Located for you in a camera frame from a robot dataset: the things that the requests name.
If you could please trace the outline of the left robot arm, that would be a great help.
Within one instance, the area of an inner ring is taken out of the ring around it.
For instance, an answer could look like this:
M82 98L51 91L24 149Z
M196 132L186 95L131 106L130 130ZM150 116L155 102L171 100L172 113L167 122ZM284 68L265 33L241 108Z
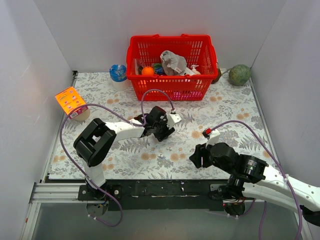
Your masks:
M174 126L181 120L175 110L166 113L159 106L128 122L104 122L100 118L92 120L73 143L87 174L86 192L95 200L106 196L107 181L104 177L103 161L114 143L150 135L162 142L175 131Z

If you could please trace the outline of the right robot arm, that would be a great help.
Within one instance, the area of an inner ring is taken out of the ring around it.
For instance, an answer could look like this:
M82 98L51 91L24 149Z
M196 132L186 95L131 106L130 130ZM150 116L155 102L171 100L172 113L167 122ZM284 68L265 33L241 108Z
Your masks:
M198 144L189 160L196 168L217 167L230 176L213 190L217 199L255 198L282 206L315 226L320 224L320 189L281 172L255 156L238 154L226 143Z

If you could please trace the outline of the floral patterned table mat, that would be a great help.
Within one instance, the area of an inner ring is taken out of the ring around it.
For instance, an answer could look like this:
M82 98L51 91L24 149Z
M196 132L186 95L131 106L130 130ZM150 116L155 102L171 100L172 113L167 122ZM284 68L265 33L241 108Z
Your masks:
M132 88L116 91L107 72L79 73L74 88L91 104L89 119L106 122L128 120L148 113L155 102L137 100ZM107 179L227 179L216 168L196 168L189 157L206 142L204 129L218 126L219 140L237 153L252 155L273 165L273 151L251 82L233 86L227 75L212 84L201 101L176 101L181 116L175 132L159 142L154 136L115 143L102 163Z

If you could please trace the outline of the orange fruit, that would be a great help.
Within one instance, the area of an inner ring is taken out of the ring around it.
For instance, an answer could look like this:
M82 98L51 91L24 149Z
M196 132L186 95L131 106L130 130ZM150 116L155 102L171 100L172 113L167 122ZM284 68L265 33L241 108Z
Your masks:
M149 76L149 77L152 76L153 77L155 75L155 70L151 66L146 66L146 67L144 67L142 69L141 75L142 76Z

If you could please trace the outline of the green blue item in basket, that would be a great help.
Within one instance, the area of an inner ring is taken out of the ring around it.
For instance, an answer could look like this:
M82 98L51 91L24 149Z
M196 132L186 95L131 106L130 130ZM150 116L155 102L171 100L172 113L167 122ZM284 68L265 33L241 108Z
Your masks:
M154 63L152 67L155 75L162 76L166 74L161 63Z

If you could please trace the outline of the white pump bottle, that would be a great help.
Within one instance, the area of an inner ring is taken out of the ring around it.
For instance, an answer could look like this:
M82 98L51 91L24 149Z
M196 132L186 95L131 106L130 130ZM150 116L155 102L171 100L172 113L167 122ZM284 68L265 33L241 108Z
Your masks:
M190 68L186 67L184 70L184 75L200 75L201 73L197 70L198 65L192 65Z

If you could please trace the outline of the crumpled grey plastic bag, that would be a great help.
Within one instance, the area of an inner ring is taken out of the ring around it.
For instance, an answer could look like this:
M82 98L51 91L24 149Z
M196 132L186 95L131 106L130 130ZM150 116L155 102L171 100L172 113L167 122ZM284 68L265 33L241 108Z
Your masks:
M183 56L165 50L160 55L161 65L167 76L183 76L187 61Z

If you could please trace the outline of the red plastic shopping basket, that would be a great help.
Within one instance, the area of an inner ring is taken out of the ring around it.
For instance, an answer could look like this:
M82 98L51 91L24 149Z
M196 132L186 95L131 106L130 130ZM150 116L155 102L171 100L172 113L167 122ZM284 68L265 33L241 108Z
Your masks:
M138 100L201 101L218 77L217 62L209 35L136 35L126 76Z

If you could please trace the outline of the blue lidded white cup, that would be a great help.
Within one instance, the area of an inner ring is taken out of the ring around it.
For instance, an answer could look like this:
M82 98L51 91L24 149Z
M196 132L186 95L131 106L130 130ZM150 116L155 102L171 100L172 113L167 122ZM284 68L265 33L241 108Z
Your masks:
M124 65L114 64L109 69L112 86L117 91L124 91L129 87L127 68Z

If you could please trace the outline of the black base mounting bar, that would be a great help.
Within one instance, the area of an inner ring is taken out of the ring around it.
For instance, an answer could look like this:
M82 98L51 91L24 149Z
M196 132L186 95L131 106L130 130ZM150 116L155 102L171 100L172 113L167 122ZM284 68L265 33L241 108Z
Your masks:
M220 179L109 179L98 190L85 183L79 201L103 202L109 211L209 210L232 216L245 213L243 198L226 198L227 180Z

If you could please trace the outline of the beige round container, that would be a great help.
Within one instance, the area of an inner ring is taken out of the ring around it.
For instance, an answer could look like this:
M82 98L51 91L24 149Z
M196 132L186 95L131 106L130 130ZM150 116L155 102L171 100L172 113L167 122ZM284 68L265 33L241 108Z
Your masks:
M75 111L74 113L72 113L70 115L70 119L78 121L78 122L82 122L85 121L89 118L91 114L91 111L86 108L86 109L78 109L77 111Z

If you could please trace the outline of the green melon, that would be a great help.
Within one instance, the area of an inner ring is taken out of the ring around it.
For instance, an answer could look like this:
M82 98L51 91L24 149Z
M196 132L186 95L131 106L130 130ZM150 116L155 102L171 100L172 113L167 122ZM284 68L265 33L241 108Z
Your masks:
M244 86L251 77L251 69L244 64L232 67L228 73L229 82L234 86Z

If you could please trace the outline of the orange snack box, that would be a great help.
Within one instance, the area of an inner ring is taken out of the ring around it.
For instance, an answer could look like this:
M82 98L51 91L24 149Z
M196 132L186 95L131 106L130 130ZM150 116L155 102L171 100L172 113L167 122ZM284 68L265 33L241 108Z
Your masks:
M76 91L76 89L73 86L70 86L65 90L61 91L60 93L56 94L55 99L67 115L70 114L70 112L77 107L77 110L88 108L87 106L83 106L86 104L86 102L83 100L81 95Z

